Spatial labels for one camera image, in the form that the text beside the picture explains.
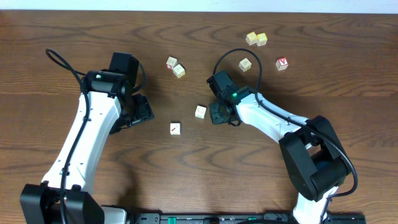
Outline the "wooden block hourglass print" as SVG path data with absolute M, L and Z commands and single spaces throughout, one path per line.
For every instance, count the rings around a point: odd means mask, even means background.
M 195 116 L 197 118 L 204 119 L 205 115 L 206 115 L 206 107 L 198 105 L 196 110 L 195 110 Z

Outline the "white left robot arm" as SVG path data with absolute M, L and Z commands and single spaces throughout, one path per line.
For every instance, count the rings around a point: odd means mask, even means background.
M 27 223 L 130 223 L 125 208 L 92 197 L 99 159 L 109 135 L 154 115 L 135 86 L 136 72 L 90 71 L 81 80 L 78 111 L 67 139 L 39 185 L 27 184 L 20 203 Z

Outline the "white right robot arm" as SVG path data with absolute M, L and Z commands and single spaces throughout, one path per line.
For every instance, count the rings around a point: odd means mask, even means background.
M 293 186 L 298 190 L 293 216 L 298 223 L 321 223 L 346 176 L 356 174 L 333 129 L 322 116 L 297 116 L 266 100 L 250 86 L 213 87 L 213 124 L 254 126 L 280 146 Z

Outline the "wooden block hammer print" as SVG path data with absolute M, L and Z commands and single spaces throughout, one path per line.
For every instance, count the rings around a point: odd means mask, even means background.
M 180 135 L 180 132 L 181 132 L 180 123 L 170 123 L 171 135 Z

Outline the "wooden block brown print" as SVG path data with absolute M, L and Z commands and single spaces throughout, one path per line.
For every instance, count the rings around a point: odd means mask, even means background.
M 249 61 L 248 58 L 242 59 L 242 61 L 239 62 L 239 68 L 243 71 L 246 72 L 251 68 L 252 63 Z

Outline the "wooden block yellow print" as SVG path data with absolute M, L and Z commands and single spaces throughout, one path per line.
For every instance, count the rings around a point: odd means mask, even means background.
M 186 71 L 180 64 L 178 64 L 174 66 L 173 73 L 177 78 L 181 78 L 186 74 Z

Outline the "wooden block red side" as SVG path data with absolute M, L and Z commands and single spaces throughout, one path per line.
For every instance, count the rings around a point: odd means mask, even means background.
M 175 66 L 178 65 L 178 59 L 174 57 L 169 57 L 166 62 L 166 66 L 168 69 L 173 70 Z

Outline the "wooden block red letter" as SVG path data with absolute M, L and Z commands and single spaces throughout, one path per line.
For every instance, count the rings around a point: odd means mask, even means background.
M 281 57 L 277 59 L 275 66 L 278 71 L 285 70 L 289 66 L 289 62 L 286 57 Z

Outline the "yellow block left of pair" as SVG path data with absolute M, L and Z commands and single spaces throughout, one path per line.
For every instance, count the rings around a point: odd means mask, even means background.
M 257 34 L 255 32 L 250 32 L 246 35 L 246 42 L 248 45 L 253 45 L 257 43 Z

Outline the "yellow block of pair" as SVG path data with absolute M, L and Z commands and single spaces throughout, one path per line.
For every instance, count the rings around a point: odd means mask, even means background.
M 268 41 L 267 35 L 265 33 L 260 33 L 257 35 L 257 45 L 263 46 L 266 45 Z
M 257 34 L 255 32 L 250 32 L 246 35 L 246 42 L 248 45 L 253 45 L 257 43 Z

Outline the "yellow block right of pair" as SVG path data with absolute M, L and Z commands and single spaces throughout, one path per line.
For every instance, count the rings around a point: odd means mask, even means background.
M 265 33 L 260 33 L 257 35 L 257 45 L 263 46 L 266 45 L 268 41 L 267 35 Z

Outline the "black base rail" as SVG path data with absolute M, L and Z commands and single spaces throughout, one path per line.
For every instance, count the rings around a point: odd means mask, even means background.
M 178 215 L 159 213 L 136 213 L 132 224 L 240 224 L 240 223 L 299 223 L 291 213 L 251 214 L 251 215 Z M 326 224 L 367 224 L 364 215 L 328 214 Z

